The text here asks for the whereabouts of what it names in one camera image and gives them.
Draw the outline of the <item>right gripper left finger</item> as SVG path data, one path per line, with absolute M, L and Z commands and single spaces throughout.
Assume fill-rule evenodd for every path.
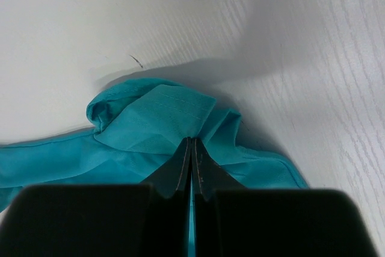
M 189 242 L 191 139 L 142 183 L 140 256 L 186 256 Z

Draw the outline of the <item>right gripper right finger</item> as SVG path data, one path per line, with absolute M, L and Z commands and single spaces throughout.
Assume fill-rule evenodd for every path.
M 236 256 L 250 215 L 248 190 L 212 159 L 199 138 L 192 140 L 191 164 L 196 256 Z

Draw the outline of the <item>teal t shirt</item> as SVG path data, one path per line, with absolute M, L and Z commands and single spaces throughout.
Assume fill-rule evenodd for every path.
M 287 158 L 236 143 L 239 112 L 172 81 L 114 85 L 89 103 L 86 115 L 91 129 L 1 147 L 2 209 L 29 185 L 140 182 L 186 137 L 201 139 L 211 158 L 248 188 L 307 187 Z

